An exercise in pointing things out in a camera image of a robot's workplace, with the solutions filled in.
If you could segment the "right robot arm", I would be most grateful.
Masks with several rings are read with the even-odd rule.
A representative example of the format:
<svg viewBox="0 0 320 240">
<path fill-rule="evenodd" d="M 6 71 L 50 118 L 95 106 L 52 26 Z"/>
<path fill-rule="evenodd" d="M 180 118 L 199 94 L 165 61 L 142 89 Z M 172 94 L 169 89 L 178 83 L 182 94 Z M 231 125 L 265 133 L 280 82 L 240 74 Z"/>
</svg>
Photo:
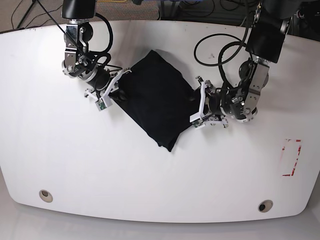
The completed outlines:
<svg viewBox="0 0 320 240">
<path fill-rule="evenodd" d="M 111 81 L 116 78 L 115 72 L 122 70 L 121 67 L 109 65 L 114 34 L 110 22 L 96 12 L 95 0 L 64 0 L 61 16 L 69 20 L 65 30 L 61 27 L 65 42 L 64 60 L 62 67 L 64 73 L 71 77 L 86 82 L 91 86 L 92 92 L 98 98 L 111 86 Z M 102 51 L 89 49 L 89 41 L 93 37 L 93 27 L 89 20 L 97 17 L 107 27 L 109 40 Z"/>
</svg>

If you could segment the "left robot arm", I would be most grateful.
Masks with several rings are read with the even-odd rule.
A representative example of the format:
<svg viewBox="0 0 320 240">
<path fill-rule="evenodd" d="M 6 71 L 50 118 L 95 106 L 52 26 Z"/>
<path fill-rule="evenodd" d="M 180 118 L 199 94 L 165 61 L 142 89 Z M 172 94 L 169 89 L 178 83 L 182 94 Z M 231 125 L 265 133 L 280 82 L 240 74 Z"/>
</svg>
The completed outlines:
<svg viewBox="0 0 320 240">
<path fill-rule="evenodd" d="M 218 67 L 222 87 L 214 87 L 200 76 L 200 103 L 198 111 L 189 121 L 195 128 L 206 124 L 227 126 L 226 117 L 245 123 L 258 113 L 257 104 L 261 91 L 269 80 L 269 63 L 277 63 L 282 51 L 290 21 L 301 5 L 300 0 L 262 0 L 257 5 L 252 23 L 247 23 L 242 39 L 225 45 L 219 52 Z M 223 55 L 231 47 L 237 46 L 236 53 L 245 48 L 249 58 L 239 67 L 240 81 L 237 86 L 227 80 L 223 65 L 232 60 L 223 60 Z"/>
</svg>

